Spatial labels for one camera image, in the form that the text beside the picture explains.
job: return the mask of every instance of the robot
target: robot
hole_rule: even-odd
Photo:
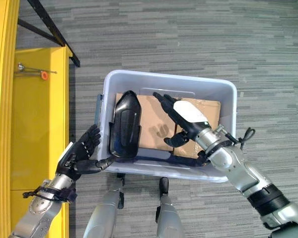
[[[248,129],[244,138],[235,139],[221,125],[212,130],[207,118],[190,102],[176,100],[169,95],[153,95],[161,103],[169,117],[183,128],[183,131],[164,141],[173,147],[189,140],[196,141],[204,150],[199,160],[226,175],[229,182],[258,211],[265,228],[273,230],[270,238],[298,238],[298,206],[288,201],[283,193],[253,166],[242,153],[247,139],[255,131]],[[98,173],[114,161],[91,160],[90,156],[99,144],[99,129],[90,127],[78,142],[70,143],[60,157],[55,177],[44,180],[33,192],[34,196],[27,213],[21,218],[9,238],[41,238],[49,230],[53,218],[58,214],[62,202],[73,202],[76,198],[74,182],[82,174]],[[84,233],[84,238],[110,238],[116,222],[117,209],[124,205],[124,174],[118,174],[102,202],[95,208]],[[156,211],[158,238],[183,238],[181,220],[168,197],[168,179],[161,178],[160,206]]]

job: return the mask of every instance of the black metal bar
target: black metal bar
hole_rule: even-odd
[[[75,55],[74,51],[71,49],[69,44],[66,42],[65,38],[63,37],[61,32],[58,30],[58,28],[54,24],[53,20],[50,18],[49,14],[46,12],[45,8],[40,3],[40,1],[39,0],[28,0],[28,2],[33,7],[33,9],[36,11],[36,13],[39,15],[39,17],[42,19],[42,21],[47,26],[47,28],[50,30],[50,32],[55,37],[55,39],[58,41],[58,44],[61,46],[65,46],[65,45],[68,46],[68,48],[73,53],[71,60],[74,62],[74,64],[77,67],[80,67],[79,59],[77,58],[77,56]]]
[[[43,36],[44,38],[53,41],[56,44],[59,44],[59,42],[56,40],[56,38],[49,33],[46,33],[45,31],[42,31],[41,29],[31,25],[30,23],[27,23],[26,21],[23,21],[22,19],[18,18],[18,25],[23,26],[24,28],[33,31],[34,33]]]

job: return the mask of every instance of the bin handle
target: bin handle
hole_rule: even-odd
[[[101,113],[101,105],[103,101],[103,95],[98,94],[96,99],[96,109],[95,109],[95,120],[94,123],[99,127],[100,123],[100,113]]]

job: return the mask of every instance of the cable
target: cable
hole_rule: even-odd
[[[253,135],[255,134],[255,129],[252,128],[248,128],[244,134],[243,138],[239,138],[238,142],[240,143],[240,149],[243,150],[244,144],[247,140],[249,140],[250,138],[253,137]]]

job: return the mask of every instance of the yellow shelf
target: yellow shelf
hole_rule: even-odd
[[[0,238],[26,212],[33,190],[52,179],[68,144],[68,47],[15,50],[19,0],[0,0]],[[13,77],[18,62],[57,71],[49,80]],[[67,238],[68,205],[52,222],[49,237]]]
[[[22,192],[34,190],[46,178],[52,179],[58,158],[69,140],[68,47],[16,50],[14,71],[40,68],[49,79],[14,75],[11,121],[11,227],[24,215],[29,199]],[[68,236],[68,206],[52,222],[49,237]]]
[[[19,0],[0,0],[0,238],[10,233],[13,62]]]

